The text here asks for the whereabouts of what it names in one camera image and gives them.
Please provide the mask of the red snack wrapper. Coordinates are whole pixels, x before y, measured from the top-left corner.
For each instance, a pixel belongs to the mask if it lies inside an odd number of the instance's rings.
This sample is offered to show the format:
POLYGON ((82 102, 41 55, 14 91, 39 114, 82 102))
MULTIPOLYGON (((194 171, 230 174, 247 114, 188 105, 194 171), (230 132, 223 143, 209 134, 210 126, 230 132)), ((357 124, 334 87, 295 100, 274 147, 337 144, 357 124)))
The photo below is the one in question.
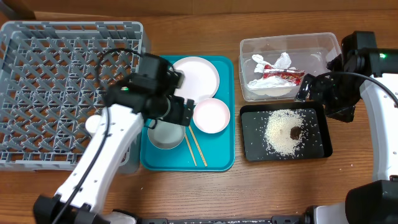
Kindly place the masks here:
POLYGON ((270 65, 266 65, 262 77, 266 80, 273 77, 279 85, 298 86, 304 75, 304 70, 273 68, 270 65))

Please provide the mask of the grey bowl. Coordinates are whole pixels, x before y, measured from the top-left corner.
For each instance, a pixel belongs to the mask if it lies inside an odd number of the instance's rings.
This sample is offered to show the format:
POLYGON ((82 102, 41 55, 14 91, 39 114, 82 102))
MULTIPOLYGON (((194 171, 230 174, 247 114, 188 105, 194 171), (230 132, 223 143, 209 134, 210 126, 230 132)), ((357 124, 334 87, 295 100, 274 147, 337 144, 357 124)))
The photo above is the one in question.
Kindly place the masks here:
POLYGON ((149 141, 157 148, 169 150, 185 139, 185 127, 158 120, 154 129, 148 129, 149 141))

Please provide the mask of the brown food scrap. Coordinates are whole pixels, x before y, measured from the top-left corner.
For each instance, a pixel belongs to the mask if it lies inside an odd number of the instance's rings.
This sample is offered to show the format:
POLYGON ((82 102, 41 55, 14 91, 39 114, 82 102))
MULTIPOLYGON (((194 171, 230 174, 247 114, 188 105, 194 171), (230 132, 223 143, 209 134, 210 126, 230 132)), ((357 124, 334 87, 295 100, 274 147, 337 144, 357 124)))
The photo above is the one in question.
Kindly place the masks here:
POLYGON ((301 135, 302 135, 302 128, 299 126, 294 126, 290 130, 290 138, 293 140, 299 140, 301 138, 301 135))

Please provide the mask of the white tissue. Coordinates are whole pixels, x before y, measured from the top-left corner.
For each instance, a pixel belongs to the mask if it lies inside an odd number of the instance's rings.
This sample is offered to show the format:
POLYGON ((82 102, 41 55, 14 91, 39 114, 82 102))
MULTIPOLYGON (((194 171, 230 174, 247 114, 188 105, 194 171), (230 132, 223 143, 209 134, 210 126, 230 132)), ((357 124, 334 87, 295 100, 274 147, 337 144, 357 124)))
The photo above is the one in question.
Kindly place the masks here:
POLYGON ((282 75, 278 75, 279 70, 284 71, 288 69, 292 63, 288 53, 281 53, 280 57, 274 64, 266 62, 264 57, 259 54, 254 54, 252 59, 257 63, 254 69, 255 73, 260 73, 261 78, 255 79, 248 83, 249 90, 263 90, 266 88, 284 88, 293 87, 297 84, 294 81, 290 81, 288 78, 283 78, 282 75))

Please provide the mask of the small pink-white bowl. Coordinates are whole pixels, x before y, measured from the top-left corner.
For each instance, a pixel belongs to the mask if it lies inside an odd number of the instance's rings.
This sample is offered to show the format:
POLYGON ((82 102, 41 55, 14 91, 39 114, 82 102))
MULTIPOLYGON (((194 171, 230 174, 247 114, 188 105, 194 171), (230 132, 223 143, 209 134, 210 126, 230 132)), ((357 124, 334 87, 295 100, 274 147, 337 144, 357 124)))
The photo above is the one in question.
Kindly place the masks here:
POLYGON ((228 106, 216 98, 199 102, 193 111, 195 126, 207 134, 216 134, 224 130, 229 124, 230 117, 228 106))

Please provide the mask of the pile of white rice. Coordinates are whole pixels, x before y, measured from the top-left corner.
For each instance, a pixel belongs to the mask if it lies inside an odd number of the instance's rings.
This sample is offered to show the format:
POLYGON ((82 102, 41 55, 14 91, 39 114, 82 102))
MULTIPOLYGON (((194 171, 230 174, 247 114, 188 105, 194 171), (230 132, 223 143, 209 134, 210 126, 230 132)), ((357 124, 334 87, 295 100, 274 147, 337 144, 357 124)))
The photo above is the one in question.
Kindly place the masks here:
POLYGON ((316 111, 252 111, 241 115, 244 153, 249 161, 313 159, 325 155, 316 111), (299 140, 290 138, 294 126, 302 128, 299 140))

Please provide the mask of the white cup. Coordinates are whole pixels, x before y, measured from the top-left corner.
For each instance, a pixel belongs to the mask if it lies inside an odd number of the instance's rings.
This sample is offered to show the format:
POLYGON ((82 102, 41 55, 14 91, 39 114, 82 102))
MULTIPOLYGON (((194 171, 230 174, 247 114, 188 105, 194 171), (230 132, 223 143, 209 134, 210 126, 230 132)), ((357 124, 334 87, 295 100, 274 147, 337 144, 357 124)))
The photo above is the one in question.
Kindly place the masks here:
POLYGON ((101 115, 94 114, 85 121, 85 129, 93 137, 100 125, 101 115))

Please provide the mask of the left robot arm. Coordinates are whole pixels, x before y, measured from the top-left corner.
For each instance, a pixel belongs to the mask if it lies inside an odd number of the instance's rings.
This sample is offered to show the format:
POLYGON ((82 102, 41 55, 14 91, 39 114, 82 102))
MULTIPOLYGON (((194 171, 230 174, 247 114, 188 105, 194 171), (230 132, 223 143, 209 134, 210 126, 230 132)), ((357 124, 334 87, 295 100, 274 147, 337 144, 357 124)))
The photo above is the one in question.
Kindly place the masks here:
POLYGON ((160 56, 139 56, 137 72, 106 88, 99 125, 71 175, 53 197, 35 201, 36 223, 138 222, 127 212, 102 214, 116 171, 147 119, 189 126, 194 104, 174 94, 185 79, 181 70, 160 56))

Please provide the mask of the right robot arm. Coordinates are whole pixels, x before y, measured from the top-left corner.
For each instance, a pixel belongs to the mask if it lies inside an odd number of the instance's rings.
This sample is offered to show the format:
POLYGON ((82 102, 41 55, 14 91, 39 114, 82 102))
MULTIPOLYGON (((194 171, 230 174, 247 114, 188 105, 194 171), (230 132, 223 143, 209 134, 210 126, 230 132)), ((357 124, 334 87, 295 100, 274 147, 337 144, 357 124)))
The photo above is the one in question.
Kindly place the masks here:
POLYGON ((301 223, 397 223, 397 50, 377 47, 370 31, 355 31, 328 72, 304 76, 296 100, 323 105, 329 118, 352 122, 363 100, 373 144, 373 181, 350 190, 344 202, 312 206, 301 223))

